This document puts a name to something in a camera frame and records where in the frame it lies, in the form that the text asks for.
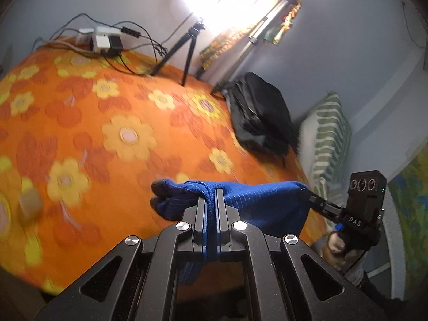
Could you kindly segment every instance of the bed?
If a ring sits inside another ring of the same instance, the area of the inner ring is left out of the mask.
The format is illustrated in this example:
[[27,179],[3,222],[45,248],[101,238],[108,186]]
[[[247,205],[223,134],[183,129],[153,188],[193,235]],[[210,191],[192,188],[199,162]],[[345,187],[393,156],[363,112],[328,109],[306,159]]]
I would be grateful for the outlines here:
[[[154,64],[135,52],[123,59],[139,72]],[[211,85],[188,77],[182,87],[181,76],[171,66],[131,76],[103,59],[40,48],[0,81],[2,268],[58,294],[126,236],[171,224],[149,205],[156,179],[307,183],[292,149],[284,163],[248,153]],[[41,213],[24,216],[38,197]],[[324,233],[311,211],[300,237],[309,244]],[[242,282],[238,266],[212,263],[181,297]]]

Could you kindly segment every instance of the metal screw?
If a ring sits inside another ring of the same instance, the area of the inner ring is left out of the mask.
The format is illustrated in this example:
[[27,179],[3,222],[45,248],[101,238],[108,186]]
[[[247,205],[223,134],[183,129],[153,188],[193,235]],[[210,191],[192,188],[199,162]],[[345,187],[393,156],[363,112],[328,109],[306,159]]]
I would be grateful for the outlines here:
[[233,224],[233,228],[237,231],[243,231],[244,229],[247,229],[247,224],[243,221],[238,221]]
[[187,222],[178,222],[175,227],[179,230],[179,231],[187,231],[190,228],[190,224]]
[[284,237],[284,241],[289,245],[296,245],[299,242],[299,238],[294,234],[288,234]]
[[127,237],[125,239],[125,244],[127,244],[128,246],[134,246],[134,245],[138,244],[139,241],[140,241],[140,239],[137,236],[130,235],[129,237]]

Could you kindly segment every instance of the black tripod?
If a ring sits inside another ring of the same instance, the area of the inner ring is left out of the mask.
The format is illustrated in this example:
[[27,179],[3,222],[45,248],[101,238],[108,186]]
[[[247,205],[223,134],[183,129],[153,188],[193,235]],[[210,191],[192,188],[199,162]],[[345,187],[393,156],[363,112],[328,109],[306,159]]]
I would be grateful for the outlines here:
[[156,75],[159,72],[159,70],[162,68],[162,66],[164,66],[165,63],[170,59],[170,57],[172,57],[175,52],[177,52],[181,47],[184,46],[184,44],[187,41],[191,39],[192,41],[190,42],[189,53],[186,59],[185,70],[183,73],[183,80],[181,80],[181,85],[184,86],[186,83],[187,74],[189,72],[190,61],[192,60],[193,51],[196,46],[196,38],[198,37],[200,31],[204,29],[205,29],[204,24],[200,20],[197,21],[195,24],[193,24],[193,26],[189,29],[187,34],[185,34],[182,38],[180,38],[178,42],[174,45],[174,47],[171,48],[168,54],[165,55],[162,61],[155,66],[155,68],[151,72],[151,75],[152,76]]

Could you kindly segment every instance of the blue striped fabric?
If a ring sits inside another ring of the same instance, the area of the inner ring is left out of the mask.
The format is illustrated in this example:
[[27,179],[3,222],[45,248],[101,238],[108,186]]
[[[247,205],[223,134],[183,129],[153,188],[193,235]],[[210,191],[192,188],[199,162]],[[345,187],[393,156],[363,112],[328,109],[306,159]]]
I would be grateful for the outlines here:
[[[187,181],[177,184],[169,179],[156,186],[158,199],[155,210],[167,220],[181,220],[186,208],[205,198],[208,204],[207,232],[217,227],[215,214],[215,190],[223,189],[226,205],[239,211],[241,220],[258,227],[263,233],[281,238],[286,234],[299,235],[309,212],[309,206],[299,202],[299,191],[305,184],[296,181],[249,186],[234,182]],[[217,260],[215,235],[209,235],[206,243],[206,261]],[[189,264],[181,272],[181,283],[192,283],[200,271],[200,265]]]

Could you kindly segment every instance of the black backpack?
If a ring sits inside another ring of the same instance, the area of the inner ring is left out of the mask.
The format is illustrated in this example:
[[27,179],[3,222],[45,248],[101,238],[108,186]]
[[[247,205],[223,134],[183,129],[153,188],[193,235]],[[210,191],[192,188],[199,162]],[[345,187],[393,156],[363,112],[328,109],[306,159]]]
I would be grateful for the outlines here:
[[278,88],[247,72],[227,83],[221,93],[242,147],[283,157],[287,154],[297,134]]

